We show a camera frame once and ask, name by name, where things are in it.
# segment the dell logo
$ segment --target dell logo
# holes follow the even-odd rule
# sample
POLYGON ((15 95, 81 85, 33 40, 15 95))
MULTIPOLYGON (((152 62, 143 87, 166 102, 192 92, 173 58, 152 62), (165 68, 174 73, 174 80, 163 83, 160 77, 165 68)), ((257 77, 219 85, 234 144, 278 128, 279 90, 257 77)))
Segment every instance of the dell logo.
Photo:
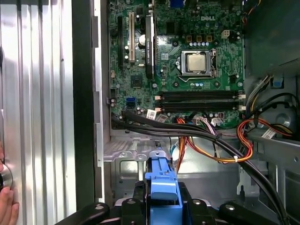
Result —
POLYGON ((215 21, 214 16, 201 16, 201 21, 215 21))

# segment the screw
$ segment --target screw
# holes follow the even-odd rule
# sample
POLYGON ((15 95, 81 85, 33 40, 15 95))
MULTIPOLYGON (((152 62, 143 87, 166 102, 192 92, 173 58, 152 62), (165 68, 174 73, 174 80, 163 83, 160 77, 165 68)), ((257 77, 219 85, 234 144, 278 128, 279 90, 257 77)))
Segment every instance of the screw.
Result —
POLYGON ((194 199, 194 200, 193 200, 193 203, 196 204, 196 205, 200 205, 200 204, 201 204, 201 201, 198 200, 198 199, 194 199))
POLYGON ((231 211, 232 211, 232 210, 235 210, 235 208, 234 208, 232 205, 226 205, 225 207, 226 207, 228 210, 231 210, 231 211))
POLYGON ((102 205, 96 205, 95 209, 96 210, 102 210, 102 209, 104 209, 104 207, 102 205))
POLYGON ((128 203, 128 204, 134 204, 135 201, 133 201, 132 199, 130 199, 127 203, 128 203))

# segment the blue sata port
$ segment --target blue sata port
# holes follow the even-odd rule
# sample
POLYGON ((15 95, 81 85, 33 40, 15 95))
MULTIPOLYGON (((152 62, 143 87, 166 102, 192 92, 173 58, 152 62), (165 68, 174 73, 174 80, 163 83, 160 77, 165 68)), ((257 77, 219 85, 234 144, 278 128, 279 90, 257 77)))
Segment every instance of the blue sata port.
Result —
POLYGON ((171 8, 183 8, 184 1, 183 0, 170 0, 170 7, 171 8))
POLYGON ((136 103, 136 98, 135 97, 126 98, 126 106, 135 107, 135 103, 136 103))

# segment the cpu socket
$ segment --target cpu socket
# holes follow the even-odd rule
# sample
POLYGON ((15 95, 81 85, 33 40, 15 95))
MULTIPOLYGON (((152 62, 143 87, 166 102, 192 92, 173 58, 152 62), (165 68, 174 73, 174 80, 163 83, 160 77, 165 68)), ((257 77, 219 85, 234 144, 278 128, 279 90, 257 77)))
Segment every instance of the cpu socket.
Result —
POLYGON ((216 50, 182 51, 176 61, 181 76, 214 78, 216 76, 216 50))

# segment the green circuit board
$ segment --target green circuit board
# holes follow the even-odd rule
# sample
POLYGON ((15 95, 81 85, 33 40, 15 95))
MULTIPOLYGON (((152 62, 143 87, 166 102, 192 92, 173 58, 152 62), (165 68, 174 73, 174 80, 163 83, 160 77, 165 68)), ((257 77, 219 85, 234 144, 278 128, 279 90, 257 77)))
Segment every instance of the green circuit board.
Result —
MULTIPOLYGON (((153 11, 156 75, 154 80, 149 80, 143 66, 146 63, 145 49, 139 45, 140 36, 144 34, 143 18, 148 12, 148 1, 115 0, 110 3, 110 97, 115 99, 111 106, 113 115, 120 116, 127 109, 127 98, 136 98, 135 109, 143 109, 142 114, 148 109, 153 110, 157 103, 154 97, 160 91, 186 90, 192 94, 194 90, 243 90, 241 6, 225 8, 218 1, 199 1, 192 6, 172 8, 170 2, 158 0, 153 11), (134 62, 128 61, 126 50, 126 46, 129 46, 129 13, 134 13, 135 17, 139 15, 135 19, 134 62), (234 32, 234 37, 222 38, 224 30, 234 32), (212 49, 216 50, 217 62, 214 78, 189 79, 180 76, 176 60, 182 51, 212 49), (140 79, 138 87, 134 84, 135 79, 140 79)), ((221 125, 223 128, 231 128, 239 123, 238 111, 221 112, 224 114, 221 125)), ((172 122, 174 117, 190 114, 191 112, 172 113, 166 122, 172 122)))

